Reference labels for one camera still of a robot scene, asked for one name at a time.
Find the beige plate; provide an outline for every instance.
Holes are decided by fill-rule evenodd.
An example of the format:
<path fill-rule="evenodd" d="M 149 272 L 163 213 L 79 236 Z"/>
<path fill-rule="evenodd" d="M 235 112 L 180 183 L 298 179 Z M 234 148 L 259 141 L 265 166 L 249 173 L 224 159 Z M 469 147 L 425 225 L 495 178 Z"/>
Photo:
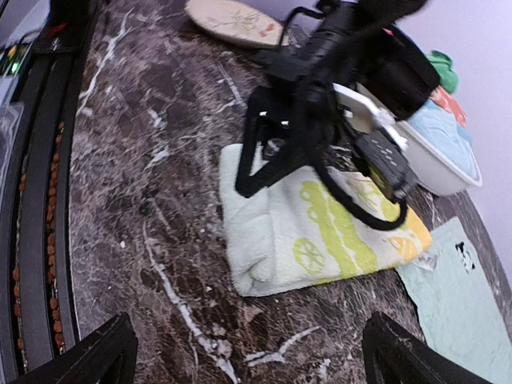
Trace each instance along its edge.
<path fill-rule="evenodd" d="M 213 36 L 238 46 L 273 48 L 282 26 L 270 16 L 241 2 L 231 0 L 189 0 L 185 11 Z M 288 44 L 285 36 L 283 45 Z"/>

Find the blue cloth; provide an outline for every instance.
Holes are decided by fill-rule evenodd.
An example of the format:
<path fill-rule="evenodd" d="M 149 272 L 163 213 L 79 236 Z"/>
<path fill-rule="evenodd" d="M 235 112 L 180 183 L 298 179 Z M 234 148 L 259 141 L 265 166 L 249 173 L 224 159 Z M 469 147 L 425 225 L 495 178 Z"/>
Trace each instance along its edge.
<path fill-rule="evenodd" d="M 397 268 L 428 346 L 494 384 L 511 384 L 512 343 L 475 248 L 458 218 L 431 234 L 434 271 Z"/>
<path fill-rule="evenodd" d="M 408 123 L 460 170 L 477 177 L 474 164 L 473 140 L 455 120 L 455 116 L 428 100 Z"/>

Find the marble countertop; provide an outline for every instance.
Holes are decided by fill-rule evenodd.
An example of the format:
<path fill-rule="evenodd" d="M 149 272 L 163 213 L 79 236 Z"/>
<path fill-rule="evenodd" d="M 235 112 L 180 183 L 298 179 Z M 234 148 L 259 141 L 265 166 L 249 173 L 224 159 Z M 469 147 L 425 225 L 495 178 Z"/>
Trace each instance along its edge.
<path fill-rule="evenodd" d="M 244 54 L 190 24 L 182 0 L 118 0 L 99 18 L 74 132 L 72 275 L 82 337 L 130 315 L 136 383 L 364 383 L 373 312 L 422 338 L 393 270 L 267 298 L 234 292 L 218 160 L 241 141 L 262 82 Z M 412 200 L 429 228 L 460 217 L 512 329 L 510 288 L 467 194 Z"/>

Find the green cloth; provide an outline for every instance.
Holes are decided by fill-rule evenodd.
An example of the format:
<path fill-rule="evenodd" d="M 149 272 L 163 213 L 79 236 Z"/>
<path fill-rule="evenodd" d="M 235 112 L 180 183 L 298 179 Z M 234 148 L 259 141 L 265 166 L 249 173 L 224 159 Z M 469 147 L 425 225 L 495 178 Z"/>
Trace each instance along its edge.
<path fill-rule="evenodd" d="M 458 218 L 431 235 L 434 271 L 414 262 L 397 268 L 427 345 L 493 384 L 512 384 L 512 343 L 476 249 Z"/>
<path fill-rule="evenodd" d="M 438 72 L 441 78 L 441 86 L 449 94 L 454 93 L 458 86 L 458 76 L 451 68 L 454 63 L 453 60 L 447 54 L 438 50 L 431 51 L 426 58 Z"/>

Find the folded towel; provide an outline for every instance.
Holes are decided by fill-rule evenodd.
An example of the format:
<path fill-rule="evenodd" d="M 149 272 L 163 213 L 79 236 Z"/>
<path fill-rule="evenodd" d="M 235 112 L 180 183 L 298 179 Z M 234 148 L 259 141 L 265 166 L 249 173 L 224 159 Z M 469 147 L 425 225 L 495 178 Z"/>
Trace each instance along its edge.
<path fill-rule="evenodd" d="M 464 112 L 458 104 L 457 100 L 455 100 L 451 94 L 446 92 L 442 86 L 438 86 L 433 90 L 430 98 L 437 106 L 440 106 L 446 112 L 453 114 L 453 116 L 455 116 L 455 120 L 457 120 L 462 128 L 466 128 L 466 112 Z"/>
<path fill-rule="evenodd" d="M 494 384 L 512 384 L 512 344 L 476 249 L 458 218 L 433 230 L 432 238 L 434 271 L 413 263 L 397 268 L 427 344 Z"/>
<path fill-rule="evenodd" d="M 336 202 L 308 166 L 252 198 L 240 196 L 234 181 L 241 150 L 239 144 L 227 146 L 220 160 L 227 256 L 240 295 L 266 296 L 370 274 L 408 262 L 430 245 L 428 229 L 412 210 L 399 229 L 372 230 Z M 254 165 L 262 165 L 260 155 Z M 368 178 L 330 173 L 375 216 L 398 216 L 398 208 Z"/>
<path fill-rule="evenodd" d="M 407 122 L 461 171 L 476 178 L 472 138 L 455 116 L 429 99 Z"/>

